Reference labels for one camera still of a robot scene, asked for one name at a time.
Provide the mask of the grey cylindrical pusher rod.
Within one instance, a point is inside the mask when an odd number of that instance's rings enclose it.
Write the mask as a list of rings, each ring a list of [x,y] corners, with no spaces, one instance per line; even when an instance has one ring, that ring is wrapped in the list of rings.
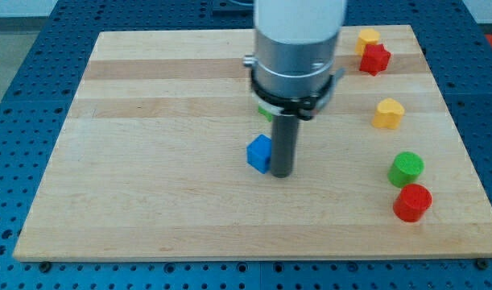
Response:
[[[295,116],[276,115],[271,127],[271,174],[278,178],[291,175],[296,156],[300,120]]]

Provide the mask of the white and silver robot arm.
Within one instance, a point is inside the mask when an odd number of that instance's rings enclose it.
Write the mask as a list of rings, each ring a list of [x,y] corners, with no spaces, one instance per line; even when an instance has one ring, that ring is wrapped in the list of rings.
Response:
[[[299,124],[330,102],[343,70],[332,70],[346,0],[257,0],[250,70],[254,100],[272,116],[270,172],[291,175]]]

